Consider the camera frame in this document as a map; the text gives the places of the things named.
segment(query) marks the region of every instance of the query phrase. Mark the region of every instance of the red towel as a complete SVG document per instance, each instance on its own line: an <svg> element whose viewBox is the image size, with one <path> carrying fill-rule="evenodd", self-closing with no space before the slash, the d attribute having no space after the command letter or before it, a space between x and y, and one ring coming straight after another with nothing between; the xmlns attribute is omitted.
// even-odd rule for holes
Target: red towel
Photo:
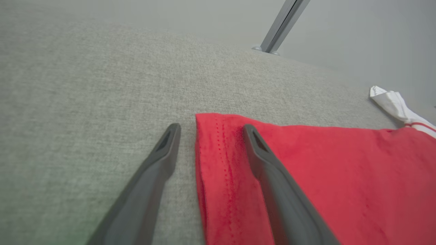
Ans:
<svg viewBox="0 0 436 245"><path fill-rule="evenodd" d="M208 245L274 244L242 127L250 123L342 244L436 244L436 139L398 130L275 126L197 115L197 191Z"/></svg>

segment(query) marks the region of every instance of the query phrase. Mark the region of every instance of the floor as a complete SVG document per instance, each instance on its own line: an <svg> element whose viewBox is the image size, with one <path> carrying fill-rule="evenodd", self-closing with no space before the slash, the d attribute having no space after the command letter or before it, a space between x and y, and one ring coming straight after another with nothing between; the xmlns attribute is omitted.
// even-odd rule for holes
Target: floor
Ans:
<svg viewBox="0 0 436 245"><path fill-rule="evenodd" d="M28 0L95 19L259 45L284 0ZM434 0L311 0L278 50L364 86L436 105Z"/></svg>

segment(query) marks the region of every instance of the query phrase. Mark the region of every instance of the couch cushion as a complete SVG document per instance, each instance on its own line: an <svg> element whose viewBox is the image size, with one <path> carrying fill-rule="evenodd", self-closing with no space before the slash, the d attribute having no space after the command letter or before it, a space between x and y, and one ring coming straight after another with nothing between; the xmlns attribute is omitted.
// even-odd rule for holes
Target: couch cushion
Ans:
<svg viewBox="0 0 436 245"><path fill-rule="evenodd" d="M368 88L191 36L0 3L0 237L84 244L170 123L182 126L154 244L204 243L195 113L277 125L393 128Z"/></svg>

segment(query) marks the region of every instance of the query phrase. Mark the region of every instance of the folded fabric edge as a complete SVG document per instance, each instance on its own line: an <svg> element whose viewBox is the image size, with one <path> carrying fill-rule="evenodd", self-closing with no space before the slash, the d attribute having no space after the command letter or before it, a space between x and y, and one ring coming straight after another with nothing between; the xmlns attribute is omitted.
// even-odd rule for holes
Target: folded fabric edge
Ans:
<svg viewBox="0 0 436 245"><path fill-rule="evenodd" d="M387 113L403 121L405 127L414 128L436 138L436 126L409 109L399 92L372 86L369 90L369 97Z"/></svg>
<svg viewBox="0 0 436 245"><path fill-rule="evenodd" d="M196 125L197 125L197 133L195 137L195 177L196 177L196 183L197 183L197 197L198 197L198 205L200 208L200 216L201 216L201 222L203 226L203 234L204 234L204 240L206 244L208 243L207 239L207 208L206 208L206 195L204 192L204 182L203 178L201 177L201 149L199 144L199 130L198 130L198 116L195 115L196 119Z"/></svg>
<svg viewBox="0 0 436 245"><path fill-rule="evenodd" d="M198 155L196 158L196 174L197 174L197 191L199 195L204 195L204 198L199 197L199 205L202 215L202 222L203 222L203 229L204 229L204 237L206 244L222 244L223 242L227 241L234 241L234 239L238 240L239 235L237 233L234 234L235 229L237 226L234 226L233 229L226 229L226 232L218 232L220 230L217 230L217 222L222 221L222 210L223 208L230 208L230 206L233 206L231 203L233 203L231 200L230 202L226 202L224 206L217 206L217 192L214 188L217 184L216 181L222 181L224 179L216 178L218 175L214 174L211 175L211 166L217 166L217 160L219 162L222 162L224 160L224 164L226 165L227 172L230 173L229 176L232 176L232 173L237 173L239 171L245 171L247 170L251 173L249 164L230 164L234 160L230 160L229 156L227 156L227 148L228 148L228 142L227 140L231 141L231 148L236 147L235 144L240 143L240 141L233 141L232 137L237 137L242 139L242 127L244 124L253 124L262 126L265 123L255 121L250 118L243 117L241 115L235 115L235 114L220 114L220 113L199 113L196 114L196 121L197 121L197 141L198 141L198 147L196 150L198 150ZM217 131L214 130L215 124L217 124ZM240 132L239 136L233 135L235 132ZM215 137L219 136L219 142L221 142L221 149L223 150L223 158L219 160L219 157L217 154L218 152L216 150L219 150L219 144L216 143ZM247 230L248 233L254 235L259 234L258 238L262 240L262 242L257 244L273 244L273 234L270 228L268 214L266 210L265 203L263 202L263 196L260 184L255 179L253 175L249 175L250 179L255 181L255 184L258 185L258 188L256 191L251 190L248 196L250 198L246 200L254 201L256 200L256 203L259 203L259 205L255 205L257 209L262 209L262 212L256 211L256 220L261 220L262 222L259 222L257 225L255 225L254 229L256 231L259 231L259 233L253 233L252 230ZM229 182L229 187L225 187L227 191L233 190L234 188L231 187L233 184L233 180ZM251 184L245 185L246 187L249 187L248 189L251 189ZM238 212L238 208L241 211L241 208L243 208L244 205L238 206L237 208L234 208L234 211L232 213ZM235 220L236 223L244 223L242 221ZM225 227L230 228L230 223L226 224Z"/></svg>

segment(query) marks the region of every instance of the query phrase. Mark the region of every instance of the gray fabric surface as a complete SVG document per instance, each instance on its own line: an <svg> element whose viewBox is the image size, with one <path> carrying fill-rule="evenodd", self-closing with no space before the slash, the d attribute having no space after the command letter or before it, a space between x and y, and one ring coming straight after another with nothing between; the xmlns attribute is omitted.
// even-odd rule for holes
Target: gray fabric surface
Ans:
<svg viewBox="0 0 436 245"><path fill-rule="evenodd" d="M189 36L0 2L2 244L84 244L166 127L182 126L154 244L202 244L195 113L392 128L368 88Z"/></svg>

